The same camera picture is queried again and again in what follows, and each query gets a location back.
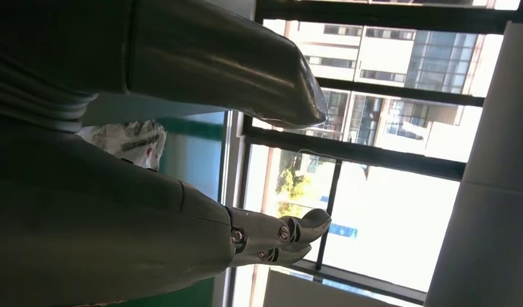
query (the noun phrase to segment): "green wall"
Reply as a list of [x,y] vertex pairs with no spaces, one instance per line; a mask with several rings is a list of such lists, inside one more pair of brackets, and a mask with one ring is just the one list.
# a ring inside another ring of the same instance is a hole
[[[192,184],[218,200],[224,113],[158,120],[168,132],[160,173]],[[214,279],[171,293],[136,299],[117,307],[211,307]]]
[[209,307],[212,305],[213,278],[202,280],[196,284],[171,293],[134,299],[114,306],[119,307]]

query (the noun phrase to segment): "building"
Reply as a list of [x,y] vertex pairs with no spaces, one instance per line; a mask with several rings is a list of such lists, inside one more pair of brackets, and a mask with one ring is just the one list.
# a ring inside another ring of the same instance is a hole
[[[374,2],[495,6],[494,1],[485,0]],[[484,45],[490,42],[485,35],[466,33],[283,20],[266,20],[264,24],[294,41],[317,77],[474,96],[485,95],[482,88],[490,81],[478,82],[476,78],[486,62],[481,60],[483,50],[498,51],[500,44],[486,48]],[[324,93],[327,121],[296,133],[468,160],[480,108],[332,89]],[[462,146],[441,150],[449,140]],[[312,163],[305,163],[308,171],[315,170]]]

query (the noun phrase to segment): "plastic bag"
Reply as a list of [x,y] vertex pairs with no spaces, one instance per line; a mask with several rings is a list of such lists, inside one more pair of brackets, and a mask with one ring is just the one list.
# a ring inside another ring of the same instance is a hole
[[154,170],[166,143],[166,131],[154,120],[84,127],[78,135],[119,159]]

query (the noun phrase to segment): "white pillar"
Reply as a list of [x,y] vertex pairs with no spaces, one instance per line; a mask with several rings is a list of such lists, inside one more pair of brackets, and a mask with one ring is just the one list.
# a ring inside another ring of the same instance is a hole
[[506,28],[425,306],[523,307],[523,24]]

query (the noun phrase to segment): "green foliage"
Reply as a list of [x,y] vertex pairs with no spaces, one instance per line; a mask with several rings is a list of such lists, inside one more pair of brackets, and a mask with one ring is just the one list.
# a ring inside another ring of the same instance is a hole
[[297,200],[305,195],[312,180],[305,175],[297,176],[290,168],[284,169],[277,181],[276,192],[286,193],[291,200]]
[[277,218],[283,216],[295,216],[302,217],[305,214],[305,208],[300,205],[295,205],[293,203],[287,203],[285,201],[279,201]]

